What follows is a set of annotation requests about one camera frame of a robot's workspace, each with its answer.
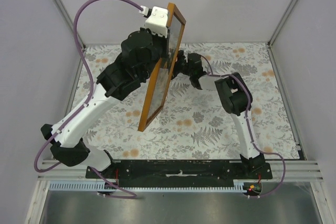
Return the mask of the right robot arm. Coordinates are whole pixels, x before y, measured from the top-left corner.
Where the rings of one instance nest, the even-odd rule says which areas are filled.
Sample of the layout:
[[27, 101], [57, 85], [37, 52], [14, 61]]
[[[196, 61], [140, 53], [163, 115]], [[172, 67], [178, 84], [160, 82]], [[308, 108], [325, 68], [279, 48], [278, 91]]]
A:
[[240, 144], [241, 174], [248, 179], [254, 178], [265, 164], [265, 157], [257, 147], [255, 132], [251, 122], [253, 97], [241, 75], [214, 74], [203, 68], [204, 56], [191, 53], [187, 56], [180, 50], [173, 69], [173, 77], [178, 74], [189, 76], [193, 87], [199, 90], [217, 91], [222, 107], [228, 113], [237, 131]]

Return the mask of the wooden picture frame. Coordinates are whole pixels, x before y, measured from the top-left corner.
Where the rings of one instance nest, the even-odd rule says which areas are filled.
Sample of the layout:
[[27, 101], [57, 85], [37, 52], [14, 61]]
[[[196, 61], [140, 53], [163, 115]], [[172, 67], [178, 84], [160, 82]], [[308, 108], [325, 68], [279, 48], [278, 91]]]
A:
[[168, 3], [166, 9], [169, 11], [167, 57], [160, 59], [150, 76], [138, 126], [140, 132], [143, 132], [150, 125], [164, 107], [186, 25], [186, 19], [176, 4]]

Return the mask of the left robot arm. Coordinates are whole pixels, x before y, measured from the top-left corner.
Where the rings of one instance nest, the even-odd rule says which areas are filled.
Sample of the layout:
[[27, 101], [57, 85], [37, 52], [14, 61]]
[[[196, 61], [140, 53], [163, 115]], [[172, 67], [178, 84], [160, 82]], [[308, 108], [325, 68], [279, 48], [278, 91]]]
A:
[[152, 28], [141, 28], [131, 33], [121, 43], [116, 60], [98, 75], [88, 96], [59, 123], [42, 127], [59, 163], [91, 166], [104, 178], [115, 174], [110, 154], [85, 144], [83, 135], [106, 111], [145, 83], [158, 61], [167, 56], [170, 30], [165, 31], [160, 35]]

